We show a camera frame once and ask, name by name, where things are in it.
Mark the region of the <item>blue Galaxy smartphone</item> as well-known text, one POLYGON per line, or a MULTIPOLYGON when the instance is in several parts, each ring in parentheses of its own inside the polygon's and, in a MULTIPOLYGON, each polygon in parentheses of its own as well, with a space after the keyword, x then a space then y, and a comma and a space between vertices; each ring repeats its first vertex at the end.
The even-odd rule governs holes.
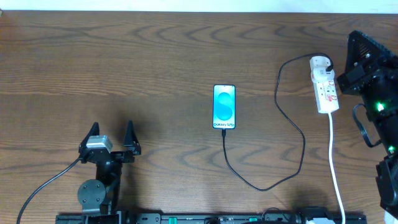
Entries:
POLYGON ((213 122, 215 129, 236 127, 236 87, 234 85, 213 86, 213 122))

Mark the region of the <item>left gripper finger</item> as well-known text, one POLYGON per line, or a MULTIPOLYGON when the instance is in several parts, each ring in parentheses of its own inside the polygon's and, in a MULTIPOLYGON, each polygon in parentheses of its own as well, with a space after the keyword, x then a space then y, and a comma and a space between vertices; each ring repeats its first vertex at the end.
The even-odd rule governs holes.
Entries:
POLYGON ((100 135, 100 128, 98 122, 94 122, 91 129, 88 131, 88 134, 85 136, 85 138, 82 140, 82 142, 79 145, 79 152, 83 152, 87 146, 87 142, 91 136, 99 136, 100 135))
POLYGON ((127 128, 124 137, 124 147, 126 147, 128 151, 131 151, 134 155, 141 154, 141 145, 139 144, 138 138, 135 134, 132 120, 127 122, 127 128))

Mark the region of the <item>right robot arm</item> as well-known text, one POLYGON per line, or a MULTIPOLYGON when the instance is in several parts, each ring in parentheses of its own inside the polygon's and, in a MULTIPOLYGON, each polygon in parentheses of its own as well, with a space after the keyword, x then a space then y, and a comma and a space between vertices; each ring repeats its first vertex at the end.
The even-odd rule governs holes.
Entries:
POLYGON ((397 218, 397 55, 361 31, 348 36, 345 71, 337 79, 344 95, 360 96, 366 116, 380 137, 374 144, 353 118, 368 147, 382 144, 387 156, 376 166, 380 206, 397 218))

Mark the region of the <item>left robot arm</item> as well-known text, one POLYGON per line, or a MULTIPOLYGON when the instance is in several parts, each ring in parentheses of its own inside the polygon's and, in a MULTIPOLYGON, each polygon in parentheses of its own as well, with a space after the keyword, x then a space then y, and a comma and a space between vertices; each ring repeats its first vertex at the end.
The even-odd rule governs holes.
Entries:
POLYGON ((96 165, 96 177, 85 181, 78 189, 85 223, 129 223, 128 212, 116 209, 121 185, 123 164, 133 163, 141 155, 141 145, 134 131, 133 122, 127 123, 124 151, 113 151, 107 135, 100 134, 95 122, 79 145, 79 158, 83 164, 96 165))

